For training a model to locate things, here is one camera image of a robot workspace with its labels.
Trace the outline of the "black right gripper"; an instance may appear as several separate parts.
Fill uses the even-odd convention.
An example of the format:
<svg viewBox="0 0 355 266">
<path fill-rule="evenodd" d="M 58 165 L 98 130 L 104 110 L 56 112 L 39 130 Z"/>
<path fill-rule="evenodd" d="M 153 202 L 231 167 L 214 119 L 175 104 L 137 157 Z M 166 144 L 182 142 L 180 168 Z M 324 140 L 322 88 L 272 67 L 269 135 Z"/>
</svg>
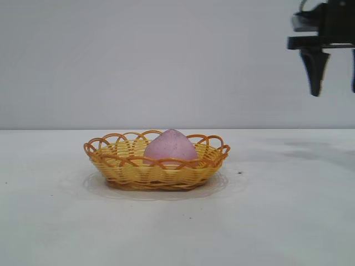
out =
<svg viewBox="0 0 355 266">
<path fill-rule="evenodd" d="M 300 50 L 305 65 L 310 93 L 318 97 L 322 89 L 324 70 L 330 54 L 324 49 L 354 48 L 354 2 L 321 2 L 305 9 L 301 2 L 291 24 L 296 33 L 315 35 L 287 38 L 287 49 Z M 355 93 L 355 49 L 352 49 L 352 92 Z"/>
</svg>

